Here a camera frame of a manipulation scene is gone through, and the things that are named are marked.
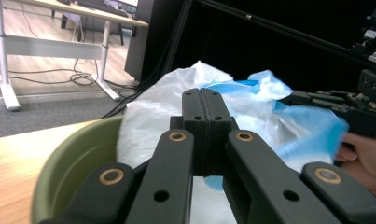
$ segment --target wooden table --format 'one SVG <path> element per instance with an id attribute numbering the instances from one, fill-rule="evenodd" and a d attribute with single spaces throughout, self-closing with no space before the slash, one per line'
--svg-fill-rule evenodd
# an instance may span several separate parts
<path id="1" fill-rule="evenodd" d="M 25 36 L 7 35 L 4 31 L 3 7 L 0 0 L 0 89 L 5 101 L 7 110 L 19 111 L 21 106 L 17 96 L 13 90 L 8 76 L 7 55 L 24 55 L 24 56 L 40 56 L 40 57 L 58 57 L 58 58 L 75 58 L 75 59 L 91 59 L 100 60 L 100 67 L 97 74 L 92 75 L 96 83 L 115 101 L 120 96 L 114 92 L 104 81 L 104 71 L 106 65 L 106 57 L 108 52 L 108 42 L 110 35 L 110 24 L 112 22 L 127 23 L 133 26 L 147 27 L 148 24 L 143 21 L 132 19 L 132 15 L 128 18 L 114 15 L 111 13 L 94 10 L 87 7 L 81 7 L 71 4 L 70 6 L 59 3 L 56 0 L 12 0 L 24 4 L 30 4 L 37 7 L 47 7 L 62 12 L 72 12 L 79 15 L 91 16 L 105 20 L 104 39 L 101 45 L 93 45 L 86 43 L 66 42 L 58 40 L 48 40 L 31 38 Z"/>
<path id="2" fill-rule="evenodd" d="M 0 224 L 30 223 L 38 175 L 53 150 L 95 121 L 0 138 Z"/>

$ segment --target cable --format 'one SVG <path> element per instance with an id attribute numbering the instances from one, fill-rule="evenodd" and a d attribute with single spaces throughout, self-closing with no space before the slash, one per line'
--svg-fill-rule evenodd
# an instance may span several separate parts
<path id="1" fill-rule="evenodd" d="M 28 24 L 28 29 L 30 29 L 30 32 L 36 36 L 36 38 L 38 38 L 38 36 L 33 32 L 33 30 L 31 29 L 31 24 L 30 22 L 28 21 L 27 17 L 25 17 L 25 11 L 24 11 L 24 4 L 21 4 L 21 10 L 22 10 L 22 16 L 25 18 L 25 20 L 27 21 L 27 24 Z"/>
<path id="2" fill-rule="evenodd" d="M 21 4 L 21 8 L 22 8 L 22 10 L 18 10 L 18 9 L 12 9 L 12 10 L 17 10 L 17 11 L 22 12 L 23 17 L 27 20 L 27 23 L 28 23 L 28 26 L 29 26 L 31 33 L 33 33 L 37 37 L 37 35 L 32 31 L 30 22 L 28 21 L 28 19 L 25 16 L 25 10 L 24 10 L 23 4 Z M 92 85 L 93 83 L 95 83 L 96 80 L 93 80 L 91 78 L 90 74 L 82 73 L 82 72 L 79 72 L 79 71 L 76 70 L 77 61 L 74 64 L 74 69 L 51 69 L 51 70 L 34 71 L 34 72 L 19 72 L 19 71 L 8 70 L 8 72 L 9 73 L 15 73 L 15 74 L 39 74 L 39 73 L 48 73 L 48 72 L 56 72 L 56 71 L 73 71 L 75 73 L 72 76 L 70 76 L 69 80 L 60 81 L 60 82 L 42 82 L 42 81 L 37 81 L 37 80 L 24 78 L 24 77 L 10 77 L 10 78 L 16 78 L 16 79 L 25 80 L 25 81 L 31 81 L 31 82 L 39 83 L 39 84 L 63 84 L 63 83 L 67 83 L 67 82 L 74 82 L 78 86 L 89 86 L 89 85 Z M 96 71 L 98 71 L 97 62 L 95 62 L 95 67 L 96 67 Z M 86 79 L 86 80 L 89 81 L 89 83 L 78 82 L 78 80 L 80 80 L 80 79 Z"/>
<path id="3" fill-rule="evenodd" d="M 16 8 L 12 8 L 12 7 L 2 7 L 2 8 L 3 9 L 7 9 L 7 10 L 12 10 L 12 11 L 27 12 L 27 13 L 38 15 L 38 16 L 42 16 L 42 17 L 50 17 L 52 19 L 58 19 L 58 20 L 62 20 L 63 19 L 61 17 L 52 17 L 52 16 L 49 16 L 47 14 L 36 13 L 36 12 L 33 12 L 33 11 L 21 11 L 20 9 L 16 9 Z"/>
<path id="4" fill-rule="evenodd" d="M 110 80 L 107 80 L 107 79 L 104 79 L 105 82 L 107 82 L 108 84 L 111 84 L 111 85 L 114 85 L 116 87 L 121 87 L 121 88 L 125 88 L 125 89 L 134 89 L 136 86 L 133 86 L 133 85 L 122 85 L 122 84 L 117 84 L 115 82 L 112 82 Z"/>
<path id="5" fill-rule="evenodd" d="M 134 93 L 133 95 L 130 95 L 128 97 L 125 97 L 120 103 L 115 106 L 111 111 L 109 111 L 106 115 L 102 117 L 102 119 L 110 118 L 112 116 L 115 116 L 119 113 L 121 113 L 127 106 L 127 103 L 135 100 L 139 95 L 141 95 L 141 91 Z"/>
<path id="6" fill-rule="evenodd" d="M 161 77 L 161 66 L 164 63 L 166 53 L 171 46 L 171 42 L 172 42 L 172 39 L 169 38 L 155 68 L 153 69 L 149 77 L 145 79 L 144 81 L 142 81 L 140 85 L 137 87 L 139 91 L 147 90 L 149 87 L 154 85 Z"/>
<path id="7" fill-rule="evenodd" d="M 94 40 L 94 32 L 93 32 L 92 33 L 92 44 L 94 44 L 94 43 L 95 43 L 95 40 Z M 75 65 L 74 65 L 74 70 L 75 71 L 76 71 L 77 61 L 76 61 Z M 95 65 L 95 74 L 97 75 L 96 78 L 95 78 L 95 80 L 91 76 L 90 76 L 91 79 L 88 79 L 87 77 L 82 77 L 82 78 L 86 78 L 87 80 L 90 81 L 90 83 L 87 84 L 87 86 L 89 86 L 89 85 L 94 84 L 95 82 L 97 82 L 97 79 L 98 79 L 98 66 L 97 66 L 97 61 L 96 60 L 94 60 L 94 65 Z"/>

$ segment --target gray carpet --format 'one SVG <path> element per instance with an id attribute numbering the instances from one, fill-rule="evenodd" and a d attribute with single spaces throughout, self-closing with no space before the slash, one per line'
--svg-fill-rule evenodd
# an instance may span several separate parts
<path id="1" fill-rule="evenodd" d="M 26 104 L 19 112 L 0 105 L 0 137 L 100 119 L 117 105 L 110 97 Z"/>

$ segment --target white plastic bag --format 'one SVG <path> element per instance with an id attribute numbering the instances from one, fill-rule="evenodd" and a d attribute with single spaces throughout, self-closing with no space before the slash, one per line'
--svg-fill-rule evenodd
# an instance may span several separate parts
<path id="1" fill-rule="evenodd" d="M 201 62 L 165 75 L 128 104 L 118 138 L 118 161 L 135 168 L 150 159 L 160 136 L 169 130 L 170 116 L 182 115 L 182 93 L 193 88 L 219 91 L 239 128 L 259 134 L 274 150 L 281 148 L 289 167 L 299 170 L 304 163 L 318 161 L 318 158 L 331 161 L 327 148 L 320 153 L 322 156 L 326 154 L 325 157 L 311 158 L 310 153 L 303 153 L 301 160 L 299 155 L 293 154 L 292 147 L 303 148 L 304 144 L 297 143 L 301 143 L 301 138 L 310 136 L 311 130 L 301 127 L 301 123 L 288 116 L 283 117 L 282 112 L 287 106 L 274 111 L 278 105 L 276 100 L 286 97 L 292 90 L 270 71 L 253 74 L 248 80 L 237 82 L 230 75 Z M 340 133 L 336 134 L 333 138 L 339 139 Z M 337 141 L 332 143 L 331 153 L 334 153 Z M 308 151 L 312 149 L 317 150 L 318 147 L 307 148 Z M 203 177 L 193 178 L 190 223 L 236 223 L 225 193 L 212 187 L 205 184 Z"/>

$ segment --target human hand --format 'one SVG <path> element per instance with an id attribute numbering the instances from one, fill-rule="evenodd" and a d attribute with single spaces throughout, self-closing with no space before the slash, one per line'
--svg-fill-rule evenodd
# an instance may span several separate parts
<path id="1" fill-rule="evenodd" d="M 341 168 L 376 195 L 376 139 L 348 133 L 336 160 L 344 161 Z"/>

